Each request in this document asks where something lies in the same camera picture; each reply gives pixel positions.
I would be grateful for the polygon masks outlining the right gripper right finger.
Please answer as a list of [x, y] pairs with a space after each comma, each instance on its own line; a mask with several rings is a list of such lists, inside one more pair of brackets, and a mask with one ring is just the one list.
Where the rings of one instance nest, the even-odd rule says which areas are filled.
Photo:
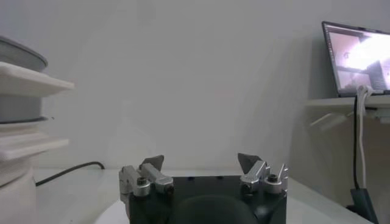
[[238, 153], [238, 161], [244, 175], [239, 178], [241, 192], [254, 194], [259, 190], [269, 194], [282, 194], [288, 191], [288, 167], [282, 164], [277, 174], [257, 155]]

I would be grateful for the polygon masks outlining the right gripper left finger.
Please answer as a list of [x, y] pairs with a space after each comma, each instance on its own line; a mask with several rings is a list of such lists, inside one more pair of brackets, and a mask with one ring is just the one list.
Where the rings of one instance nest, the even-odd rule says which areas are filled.
[[164, 161], [163, 155], [146, 158], [136, 168], [124, 166], [119, 171], [119, 196], [121, 201], [129, 201], [130, 195], [147, 197], [152, 190], [161, 194], [170, 194], [173, 191], [173, 177], [161, 172]]

